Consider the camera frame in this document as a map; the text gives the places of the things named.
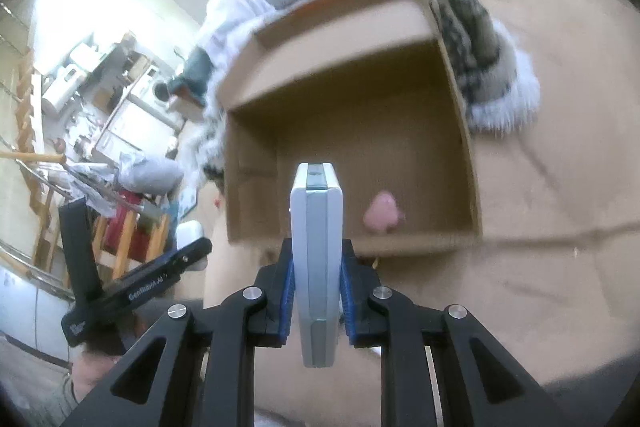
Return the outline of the grey stuffed bag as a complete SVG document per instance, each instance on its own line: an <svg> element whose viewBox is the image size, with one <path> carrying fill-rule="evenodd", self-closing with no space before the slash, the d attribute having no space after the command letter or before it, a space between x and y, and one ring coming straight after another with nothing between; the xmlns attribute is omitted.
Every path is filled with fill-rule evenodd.
<svg viewBox="0 0 640 427"><path fill-rule="evenodd" d="M177 161L140 152L121 153L118 183L127 191L153 196L170 193L183 178Z"/></svg>

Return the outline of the cardboard box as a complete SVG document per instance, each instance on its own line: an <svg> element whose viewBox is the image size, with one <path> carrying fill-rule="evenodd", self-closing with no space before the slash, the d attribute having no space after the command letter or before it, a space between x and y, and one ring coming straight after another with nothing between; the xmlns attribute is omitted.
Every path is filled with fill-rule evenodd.
<svg viewBox="0 0 640 427"><path fill-rule="evenodd" d="M455 251L482 236L463 104L432 0L311 0L258 30L219 83L231 242L290 233L297 167L327 161L360 256ZM363 225L389 191L405 220Z"/></svg>

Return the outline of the teal cushion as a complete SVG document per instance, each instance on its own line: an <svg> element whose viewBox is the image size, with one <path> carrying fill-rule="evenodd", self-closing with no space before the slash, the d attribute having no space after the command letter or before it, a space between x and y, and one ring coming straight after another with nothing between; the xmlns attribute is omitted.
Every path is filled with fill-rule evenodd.
<svg viewBox="0 0 640 427"><path fill-rule="evenodd" d="M208 53L200 46L194 46L184 62L182 72L168 81L168 93L205 107L207 86L213 72L214 65Z"/></svg>

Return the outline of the shaggy black white rug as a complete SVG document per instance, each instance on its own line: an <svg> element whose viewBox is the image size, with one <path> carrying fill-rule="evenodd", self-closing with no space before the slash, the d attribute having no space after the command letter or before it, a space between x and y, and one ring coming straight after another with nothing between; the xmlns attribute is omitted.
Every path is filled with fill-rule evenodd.
<svg viewBox="0 0 640 427"><path fill-rule="evenodd" d="M509 133L538 113L540 83L529 55L518 48L503 23L492 18L480 0L432 0L457 88L464 101L466 122L473 132ZM210 77L203 121L181 147L182 165L196 184L224 183L222 141L226 116L215 102L215 91L248 38L287 11L232 32L230 48L215 63Z"/></svg>

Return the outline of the pink soft toy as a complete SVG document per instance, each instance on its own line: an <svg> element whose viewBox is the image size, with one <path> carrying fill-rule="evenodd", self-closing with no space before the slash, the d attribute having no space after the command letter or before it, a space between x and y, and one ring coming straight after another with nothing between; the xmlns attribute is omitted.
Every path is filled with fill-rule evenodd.
<svg viewBox="0 0 640 427"><path fill-rule="evenodd" d="M396 198L389 191L376 194L363 215L363 225L375 234L387 234L396 230L405 220L405 213L399 208Z"/></svg>

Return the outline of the white remote control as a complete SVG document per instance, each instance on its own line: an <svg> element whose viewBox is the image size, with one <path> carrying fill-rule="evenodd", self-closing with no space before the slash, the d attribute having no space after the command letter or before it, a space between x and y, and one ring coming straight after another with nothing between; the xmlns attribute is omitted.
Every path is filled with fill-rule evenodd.
<svg viewBox="0 0 640 427"><path fill-rule="evenodd" d="M295 297L304 365L335 361L341 316L343 192L329 162L298 165L290 194Z"/></svg>

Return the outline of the wooden chair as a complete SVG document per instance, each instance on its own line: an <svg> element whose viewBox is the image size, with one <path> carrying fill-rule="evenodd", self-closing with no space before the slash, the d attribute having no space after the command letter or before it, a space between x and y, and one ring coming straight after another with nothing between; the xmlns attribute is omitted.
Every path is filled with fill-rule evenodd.
<svg viewBox="0 0 640 427"><path fill-rule="evenodd" d="M169 225L167 213L162 213L158 221L145 220L134 210L122 211L114 218L97 217L91 249L101 280L119 280L160 257L167 246Z"/></svg>

